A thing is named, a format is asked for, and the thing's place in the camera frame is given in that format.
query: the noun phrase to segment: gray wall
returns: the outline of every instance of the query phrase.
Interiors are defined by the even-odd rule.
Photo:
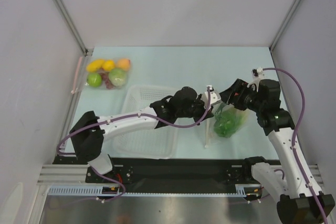
[[[23,224],[55,154],[79,50],[52,0],[1,0],[0,31],[0,206],[23,182]]]
[[[336,197],[336,0],[303,0],[274,60],[302,84],[307,106],[300,143],[308,162],[318,164],[327,191]],[[300,93],[290,79],[280,80],[297,119]]]

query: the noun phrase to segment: bag of green vegetable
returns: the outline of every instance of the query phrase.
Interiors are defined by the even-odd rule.
[[[224,138],[230,138],[238,132],[245,124],[249,111],[241,111],[233,105],[220,103],[213,109],[214,117],[207,120],[206,143],[220,142]]]

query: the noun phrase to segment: white table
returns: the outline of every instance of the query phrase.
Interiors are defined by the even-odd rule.
[[[96,115],[119,114],[127,90],[134,84],[152,84],[182,88],[190,86],[198,93],[212,84],[219,92],[227,89],[237,79],[252,80],[251,70],[257,67],[273,67],[266,47],[96,47],[93,58],[131,59],[132,70],[128,84],[121,90],[98,90],[85,87],[81,93],[73,122],[87,111]],[[275,72],[267,71],[267,78],[278,80]],[[281,104],[286,108],[283,96]],[[182,119],[181,124],[190,124],[192,119]],[[263,156],[278,159],[278,156],[257,124],[253,112],[239,132],[230,139],[204,148],[205,122],[191,129],[180,129],[174,158],[242,159]],[[112,149],[111,141],[104,143],[103,150],[111,157],[128,157]],[[68,141],[66,152],[73,152]]]

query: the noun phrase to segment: lemon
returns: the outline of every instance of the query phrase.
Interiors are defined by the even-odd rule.
[[[131,61],[129,59],[120,59],[118,60],[116,67],[128,71],[131,68]]]
[[[113,68],[115,68],[114,61],[113,60],[105,61],[102,68],[104,71],[111,71]]]
[[[86,66],[86,70],[90,73],[96,72],[102,67],[104,62],[105,62],[104,59],[94,60],[93,62],[91,62],[90,64]]]

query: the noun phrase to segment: white wall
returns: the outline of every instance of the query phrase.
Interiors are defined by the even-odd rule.
[[[52,0],[1,0],[0,30],[0,206],[23,182],[23,224],[55,154],[79,50]]]
[[[64,0],[87,47],[269,46],[293,0]]]
[[[336,198],[336,0],[303,0],[276,47],[274,60],[302,84],[307,107],[300,142]],[[297,119],[300,93],[288,78],[281,81]]]

